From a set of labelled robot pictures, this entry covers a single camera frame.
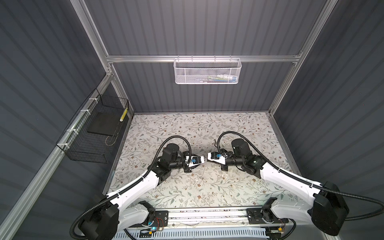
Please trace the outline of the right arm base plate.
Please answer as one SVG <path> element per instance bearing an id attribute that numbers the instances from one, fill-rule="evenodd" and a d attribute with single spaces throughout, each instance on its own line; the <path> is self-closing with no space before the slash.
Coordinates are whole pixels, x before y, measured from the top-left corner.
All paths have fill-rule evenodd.
<path id="1" fill-rule="evenodd" d="M 263 210 L 262 208 L 246 209 L 247 218 L 250 224 L 287 224 L 289 219 L 277 218 L 271 210 Z"/>

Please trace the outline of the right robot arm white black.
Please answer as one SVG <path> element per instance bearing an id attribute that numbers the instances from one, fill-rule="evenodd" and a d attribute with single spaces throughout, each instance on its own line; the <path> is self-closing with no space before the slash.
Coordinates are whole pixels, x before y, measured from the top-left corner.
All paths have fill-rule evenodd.
<path id="1" fill-rule="evenodd" d="M 243 139 L 232 141 L 232 151 L 220 149 L 210 159 L 217 160 L 224 167 L 240 166 L 249 175 L 268 183 L 278 185 L 303 200 L 302 204 L 288 203 L 271 197 L 263 206 L 262 215 L 266 222 L 272 218 L 294 219 L 313 223 L 330 236 L 337 236 L 349 213 L 344 197 L 338 195 L 339 188 L 331 182 L 310 181 L 289 173 L 268 160 L 261 153 L 254 154 Z"/>

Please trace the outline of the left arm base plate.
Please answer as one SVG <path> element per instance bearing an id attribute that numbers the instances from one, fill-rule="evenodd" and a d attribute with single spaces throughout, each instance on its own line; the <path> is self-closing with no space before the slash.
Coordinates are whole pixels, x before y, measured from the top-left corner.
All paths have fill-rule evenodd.
<path id="1" fill-rule="evenodd" d="M 169 211 L 151 211 L 142 223 L 144 227 L 167 227 Z"/>

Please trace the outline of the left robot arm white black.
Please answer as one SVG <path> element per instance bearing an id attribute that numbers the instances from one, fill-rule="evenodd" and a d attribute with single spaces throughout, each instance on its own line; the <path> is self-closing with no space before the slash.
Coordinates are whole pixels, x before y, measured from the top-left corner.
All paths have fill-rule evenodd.
<path id="1" fill-rule="evenodd" d="M 162 148 L 148 170 L 126 186 L 97 198 L 90 207 L 73 223 L 70 235 L 77 240 L 111 240 L 117 232 L 136 225 L 151 226 L 156 209 L 146 201 L 137 201 L 146 192 L 164 182 L 172 170 L 182 169 L 190 173 L 204 163 L 204 157 L 181 152 L 176 144 Z"/>

